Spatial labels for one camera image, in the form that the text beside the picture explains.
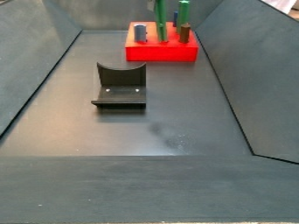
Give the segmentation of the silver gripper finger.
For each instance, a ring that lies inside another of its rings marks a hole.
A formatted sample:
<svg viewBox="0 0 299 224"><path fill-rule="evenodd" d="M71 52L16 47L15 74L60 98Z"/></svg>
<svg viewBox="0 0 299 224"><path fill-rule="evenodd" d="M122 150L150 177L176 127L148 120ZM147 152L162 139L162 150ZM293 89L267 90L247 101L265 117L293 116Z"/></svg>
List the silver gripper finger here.
<svg viewBox="0 0 299 224"><path fill-rule="evenodd" d="M155 0L147 0L147 9L150 11L155 10Z"/></svg>

